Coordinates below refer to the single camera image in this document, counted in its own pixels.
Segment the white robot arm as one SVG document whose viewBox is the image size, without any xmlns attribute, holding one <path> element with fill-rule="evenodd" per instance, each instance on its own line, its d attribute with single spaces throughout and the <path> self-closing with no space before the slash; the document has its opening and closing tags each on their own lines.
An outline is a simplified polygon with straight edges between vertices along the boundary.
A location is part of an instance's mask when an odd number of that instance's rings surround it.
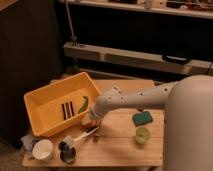
<svg viewBox="0 0 213 171">
<path fill-rule="evenodd" d="M 99 95 L 93 120 L 119 108 L 165 111 L 163 171 L 213 171 L 213 76 L 194 75 L 130 94 Z"/>
</svg>

